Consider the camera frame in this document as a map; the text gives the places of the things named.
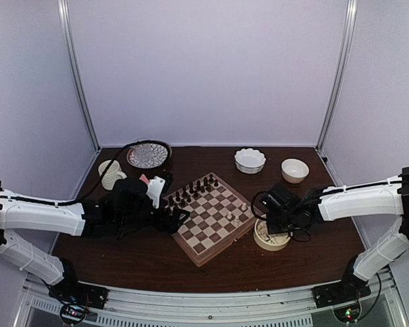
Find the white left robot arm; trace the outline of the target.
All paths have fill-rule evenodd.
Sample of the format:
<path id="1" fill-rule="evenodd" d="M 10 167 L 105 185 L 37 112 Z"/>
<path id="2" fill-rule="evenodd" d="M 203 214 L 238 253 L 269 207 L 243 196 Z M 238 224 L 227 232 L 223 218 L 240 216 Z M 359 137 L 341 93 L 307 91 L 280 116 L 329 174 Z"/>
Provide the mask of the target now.
<path id="1" fill-rule="evenodd" d="M 120 178 L 99 200 L 83 197 L 60 202 L 24 197 L 3 189 L 0 181 L 0 256 L 57 288 L 69 302 L 78 302 L 84 297 L 85 289 L 78 282 L 73 264 L 39 250 L 19 237 L 15 230 L 121 239 L 150 225 L 174 234 L 190 213 L 163 199 L 171 182 L 172 174 L 168 172 L 152 179 Z"/>

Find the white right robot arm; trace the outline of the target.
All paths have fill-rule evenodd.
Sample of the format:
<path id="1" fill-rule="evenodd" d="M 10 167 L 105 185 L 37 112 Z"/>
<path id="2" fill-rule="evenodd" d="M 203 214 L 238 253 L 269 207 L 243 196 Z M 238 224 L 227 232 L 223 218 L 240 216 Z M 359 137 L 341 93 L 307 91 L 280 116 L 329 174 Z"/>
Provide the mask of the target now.
<path id="1" fill-rule="evenodd" d="M 313 225 L 347 217 L 397 216 L 373 246 L 349 261 L 336 285 L 340 300 L 351 300 L 380 269 L 409 250 L 409 167 L 378 182 L 309 189 L 302 198 L 279 183 L 258 196 L 267 209 L 270 234 L 308 233 Z"/>

